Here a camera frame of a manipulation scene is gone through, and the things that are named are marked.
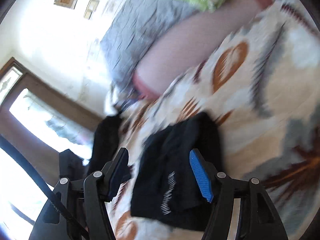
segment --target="round metal screw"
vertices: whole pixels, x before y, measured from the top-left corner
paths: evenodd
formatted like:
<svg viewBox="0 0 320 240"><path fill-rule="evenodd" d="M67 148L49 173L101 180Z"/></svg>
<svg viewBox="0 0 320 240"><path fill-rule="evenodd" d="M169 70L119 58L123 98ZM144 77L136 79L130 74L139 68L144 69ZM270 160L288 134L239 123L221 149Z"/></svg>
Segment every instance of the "round metal screw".
<svg viewBox="0 0 320 240"><path fill-rule="evenodd" d="M225 178L226 177L226 174L224 173L224 172L218 172L217 173L217 176L219 177L219 178Z"/></svg>
<svg viewBox="0 0 320 240"><path fill-rule="evenodd" d="M95 178L101 177L101 176L102 176L102 172L101 172L101 171L95 171L94 174L93 174L93 176L94 176Z"/></svg>
<svg viewBox="0 0 320 240"><path fill-rule="evenodd" d="M251 179L251 182L253 183L253 184L259 184L259 180L257 179L257 178L252 178Z"/></svg>
<svg viewBox="0 0 320 240"><path fill-rule="evenodd" d="M60 179L60 184L66 184L68 182L68 179L67 178L62 178Z"/></svg>

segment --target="floral bedspread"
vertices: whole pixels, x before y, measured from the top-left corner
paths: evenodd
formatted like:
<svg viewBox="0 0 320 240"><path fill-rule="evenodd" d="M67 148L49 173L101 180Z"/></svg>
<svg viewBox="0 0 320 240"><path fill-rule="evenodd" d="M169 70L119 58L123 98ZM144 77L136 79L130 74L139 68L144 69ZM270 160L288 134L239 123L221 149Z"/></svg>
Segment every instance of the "floral bedspread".
<svg viewBox="0 0 320 240"><path fill-rule="evenodd" d="M294 4L277 0L178 77L156 102L131 106L123 113L120 146L129 150L132 179L107 203L117 240L201 239L202 232L130 216L143 142L200 111L220 126L228 174L259 178L289 239L299 239L320 207L319 80L318 33ZM234 212L229 239L235 237L237 216Z"/></svg>

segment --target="white logo on black fabric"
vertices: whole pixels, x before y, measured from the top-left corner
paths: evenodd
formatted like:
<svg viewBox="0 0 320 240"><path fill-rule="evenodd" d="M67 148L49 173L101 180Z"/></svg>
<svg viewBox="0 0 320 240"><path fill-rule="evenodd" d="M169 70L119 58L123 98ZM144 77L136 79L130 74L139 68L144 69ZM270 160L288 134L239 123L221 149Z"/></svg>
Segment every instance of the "white logo on black fabric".
<svg viewBox="0 0 320 240"><path fill-rule="evenodd" d="M167 214L171 213L171 210L169 208L168 202L172 198L172 193L171 192L174 189L174 185L176 185L176 180L174 179L174 172L170 173L169 176L168 176L168 185L169 185L169 189L167 190L166 193L164 193L163 201L162 201L162 204L160 206L161 210L162 210L162 213L164 215L167 215Z"/></svg>

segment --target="wall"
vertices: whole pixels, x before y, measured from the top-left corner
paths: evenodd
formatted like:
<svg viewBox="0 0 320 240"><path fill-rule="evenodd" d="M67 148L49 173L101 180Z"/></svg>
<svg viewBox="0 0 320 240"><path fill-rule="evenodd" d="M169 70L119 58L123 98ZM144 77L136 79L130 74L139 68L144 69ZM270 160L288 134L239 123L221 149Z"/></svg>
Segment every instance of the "wall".
<svg viewBox="0 0 320 240"><path fill-rule="evenodd" d="M110 82L106 63L101 52L90 58L88 53L97 50L92 43L111 25L100 17L107 1L101 0L94 20L87 20L83 15L89 0L78 0L74 10L56 6L54 0L17 0L1 24L6 49L0 62L15 57L56 90L103 115Z"/></svg>

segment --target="gray blanket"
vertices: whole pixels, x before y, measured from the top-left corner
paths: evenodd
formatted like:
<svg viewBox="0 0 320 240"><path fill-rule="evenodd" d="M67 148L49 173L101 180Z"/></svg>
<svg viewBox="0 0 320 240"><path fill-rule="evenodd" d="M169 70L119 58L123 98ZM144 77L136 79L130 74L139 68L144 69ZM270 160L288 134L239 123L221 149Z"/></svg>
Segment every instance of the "gray blanket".
<svg viewBox="0 0 320 240"><path fill-rule="evenodd" d="M133 90L133 72L151 45L173 25L198 10L179 0L127 0L100 46L121 92Z"/></svg>

